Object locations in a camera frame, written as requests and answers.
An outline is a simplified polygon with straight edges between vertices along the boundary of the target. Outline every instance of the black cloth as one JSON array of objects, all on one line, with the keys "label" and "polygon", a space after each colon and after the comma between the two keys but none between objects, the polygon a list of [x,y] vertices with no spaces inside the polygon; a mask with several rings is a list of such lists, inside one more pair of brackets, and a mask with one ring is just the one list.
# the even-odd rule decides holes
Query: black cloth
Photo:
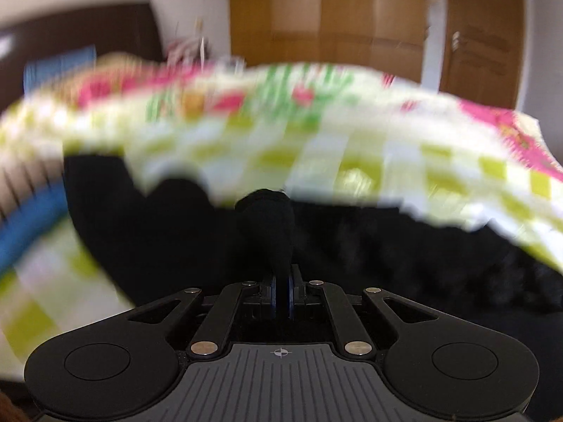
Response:
[{"label": "black cloth", "polygon": [[[288,203],[273,192],[266,195],[281,203],[269,215],[246,216],[246,201],[239,211],[215,208],[186,179],[168,179],[145,198],[121,159],[102,156],[65,159],[65,186],[81,239],[137,305],[191,286],[218,293],[267,270],[283,272],[291,261],[305,280],[333,282],[349,294],[383,287],[514,336],[540,364],[527,414],[537,422],[563,415],[556,398],[563,276],[487,226],[435,228],[398,209]],[[252,206],[261,195],[247,201]],[[293,215],[286,215],[289,204]],[[276,239],[283,241],[277,248]]]}]

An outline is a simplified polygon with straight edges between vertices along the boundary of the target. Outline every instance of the checkered blanket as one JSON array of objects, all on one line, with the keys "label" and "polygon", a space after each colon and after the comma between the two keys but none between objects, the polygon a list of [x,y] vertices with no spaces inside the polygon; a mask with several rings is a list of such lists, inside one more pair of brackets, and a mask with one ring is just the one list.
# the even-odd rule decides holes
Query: checkered blanket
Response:
[{"label": "checkered blanket", "polygon": [[[0,124],[0,161],[123,155],[150,192],[194,178],[216,204],[258,188],[399,206],[435,226],[490,225],[563,270],[563,171],[537,121],[357,67],[284,64],[243,75],[172,74],[77,108],[45,91]],[[0,373],[42,340],[127,309],[68,221],[0,280]]]}]

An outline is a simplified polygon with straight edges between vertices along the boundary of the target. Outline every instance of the circular pad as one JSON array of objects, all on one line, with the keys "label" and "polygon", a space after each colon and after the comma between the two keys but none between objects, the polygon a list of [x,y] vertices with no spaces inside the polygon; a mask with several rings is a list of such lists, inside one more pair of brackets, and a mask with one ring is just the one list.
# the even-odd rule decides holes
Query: circular pad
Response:
[{"label": "circular pad", "polygon": [[158,328],[118,319],[43,343],[24,376],[33,399],[60,418],[116,420],[165,395],[178,372],[176,352]]},{"label": "circular pad", "polygon": [[115,344],[88,344],[74,349],[65,360],[67,371],[84,381],[103,381],[117,376],[129,366],[131,356]]},{"label": "circular pad", "polygon": [[486,378],[498,366],[492,351],[472,343],[446,344],[436,349],[432,361],[446,376],[468,381]]}]

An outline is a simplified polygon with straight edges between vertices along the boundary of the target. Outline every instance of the wooden cabinet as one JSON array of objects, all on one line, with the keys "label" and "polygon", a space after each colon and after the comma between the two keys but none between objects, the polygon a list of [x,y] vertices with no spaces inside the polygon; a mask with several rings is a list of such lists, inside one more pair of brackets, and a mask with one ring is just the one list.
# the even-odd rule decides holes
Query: wooden cabinet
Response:
[{"label": "wooden cabinet", "polygon": [[334,62],[420,81],[426,0],[231,0],[233,55],[249,65]]},{"label": "wooden cabinet", "polygon": [[448,0],[440,90],[512,108],[520,79],[524,0]]}]

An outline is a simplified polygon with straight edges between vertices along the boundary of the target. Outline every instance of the metal screw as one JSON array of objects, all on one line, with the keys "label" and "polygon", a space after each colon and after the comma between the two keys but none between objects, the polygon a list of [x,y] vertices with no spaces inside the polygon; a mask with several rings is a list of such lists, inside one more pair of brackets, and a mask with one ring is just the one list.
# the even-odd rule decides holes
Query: metal screw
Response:
[{"label": "metal screw", "polygon": [[372,346],[364,341],[352,341],[346,344],[344,349],[354,356],[364,356],[372,351]]},{"label": "metal screw", "polygon": [[199,341],[191,345],[191,351],[199,356],[208,356],[217,352],[219,346],[211,341]]}]

